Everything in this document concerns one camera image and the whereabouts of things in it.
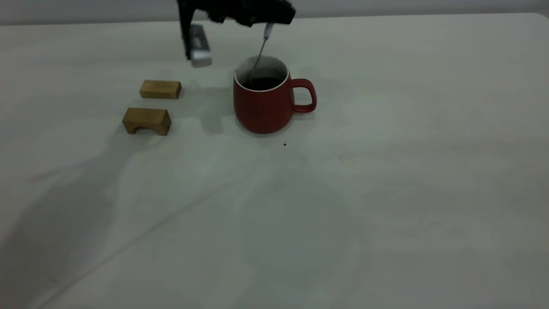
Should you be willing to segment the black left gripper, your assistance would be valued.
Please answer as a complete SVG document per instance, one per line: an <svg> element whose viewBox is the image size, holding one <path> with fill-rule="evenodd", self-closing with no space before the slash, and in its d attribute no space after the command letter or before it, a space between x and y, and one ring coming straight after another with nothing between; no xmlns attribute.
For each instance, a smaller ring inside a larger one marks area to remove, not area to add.
<svg viewBox="0 0 549 309"><path fill-rule="evenodd" d="M179 0L177 6L185 56L189 61L212 60L204 27L192 23L196 10L204 12L208 20L216 24L226 19L247 27L266 24L263 32L266 37L274 24L290 24L296 15L296 8L288 0Z"/></svg>

